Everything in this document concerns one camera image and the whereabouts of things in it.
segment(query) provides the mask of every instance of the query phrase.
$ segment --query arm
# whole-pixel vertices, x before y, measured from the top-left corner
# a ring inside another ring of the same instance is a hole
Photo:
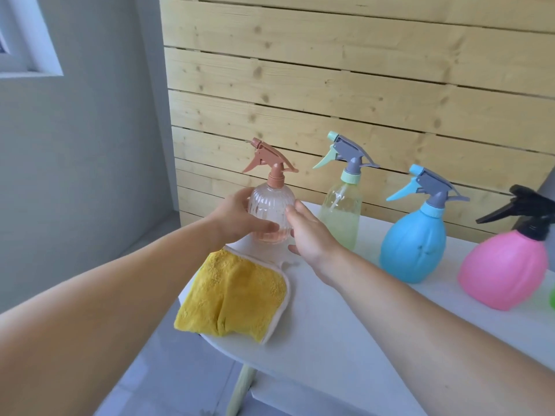
[[[210,252],[278,229],[245,211],[251,192],[0,315],[0,414],[92,414]]]
[[[336,288],[430,416],[552,415],[555,373],[340,246],[300,202],[296,247]]]

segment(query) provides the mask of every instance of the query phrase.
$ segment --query spray nozzle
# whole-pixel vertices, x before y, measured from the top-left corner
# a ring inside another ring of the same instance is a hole
[[[334,143],[330,146],[330,150],[326,156],[322,158],[318,164],[316,164],[313,169],[319,168],[326,165],[332,160],[340,160],[347,162],[347,167],[341,175],[341,179],[348,183],[358,183],[360,180],[360,169],[363,167],[380,167],[378,164],[374,163],[372,158],[369,156],[365,150],[357,145],[354,141],[349,140],[347,137],[335,132],[330,131],[328,133],[328,139]],[[365,157],[368,163],[363,163],[362,158]]]
[[[398,200],[414,193],[429,194],[426,203],[437,209],[444,209],[448,201],[470,201],[470,198],[462,196],[451,182],[423,166],[412,165],[409,172],[415,175],[411,182],[388,197],[387,201]],[[456,195],[449,196],[450,191],[454,191]]]
[[[550,225],[555,223],[555,201],[522,185],[513,185],[509,191],[514,195],[509,204],[476,219],[476,223],[495,222],[509,216],[526,216],[528,219],[518,223],[516,230],[536,241],[545,240]]]
[[[243,172],[249,172],[259,165],[269,165],[272,170],[268,175],[268,186],[272,188],[282,188],[285,184],[284,172],[299,172],[290,161],[277,149],[264,141],[253,138],[250,143],[254,146],[254,158]]]

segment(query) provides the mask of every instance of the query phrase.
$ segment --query white table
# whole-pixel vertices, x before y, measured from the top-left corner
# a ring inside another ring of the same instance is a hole
[[[317,212],[319,206],[307,203]],[[361,217],[356,252],[376,263],[391,223]],[[246,237],[233,248],[265,261],[285,261],[292,297],[265,346],[248,337],[204,336],[216,349],[245,364],[228,415],[237,412],[252,382],[253,396],[292,415],[373,414],[425,416],[376,342],[341,296],[286,249]],[[448,238],[437,270],[414,289],[443,308],[555,369],[555,311],[548,295],[555,274],[548,272],[534,296],[510,312],[489,309],[468,297],[456,281],[462,259],[475,243]],[[191,282],[179,295],[183,303]]]

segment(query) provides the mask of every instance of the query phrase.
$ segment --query light blue trigger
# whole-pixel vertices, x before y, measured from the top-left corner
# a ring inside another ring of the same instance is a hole
[[[324,166],[326,163],[329,163],[332,160],[335,160],[336,156],[337,156],[337,150],[334,148],[333,145],[331,145],[330,146],[330,151],[327,153],[327,155],[324,156],[320,162],[318,162],[316,165],[314,165],[314,167],[312,169],[316,169],[316,168],[319,168],[321,166]]]
[[[414,193],[418,192],[419,188],[422,188],[422,187],[420,186],[420,184],[418,182],[416,182],[416,176],[415,176],[415,177],[411,178],[411,182],[406,184],[405,187],[401,188],[395,194],[387,197],[386,201],[398,200],[399,198],[403,198],[403,197],[405,197],[409,194],[414,194]]]

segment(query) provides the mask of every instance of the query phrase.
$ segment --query cloth white edge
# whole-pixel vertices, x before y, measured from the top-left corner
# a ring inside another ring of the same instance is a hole
[[[274,334],[274,331],[275,331],[276,327],[278,326],[278,322],[280,321],[281,316],[283,315],[283,312],[285,311],[285,309],[287,308],[287,305],[289,304],[289,299],[291,297],[291,285],[289,283],[289,279],[288,279],[287,275],[283,272],[281,267],[278,266],[278,265],[262,261],[258,258],[249,256],[247,254],[243,254],[242,252],[234,250],[233,248],[231,248],[228,245],[225,245],[224,249],[228,252],[231,252],[232,254],[234,254],[238,257],[246,258],[249,261],[252,261],[254,264],[258,264],[258,265],[261,265],[262,267],[266,267],[266,268],[269,268],[270,270],[275,271],[276,273],[280,274],[281,277],[283,277],[283,279],[285,280],[285,287],[286,287],[285,298],[283,299],[283,301],[281,302],[281,305],[279,306],[279,308],[275,312],[274,316],[272,317],[272,321],[270,321],[270,325],[268,326],[268,330],[266,331],[266,334],[264,335],[264,338],[260,342],[260,344],[266,344],[266,342],[270,339],[272,334]]]

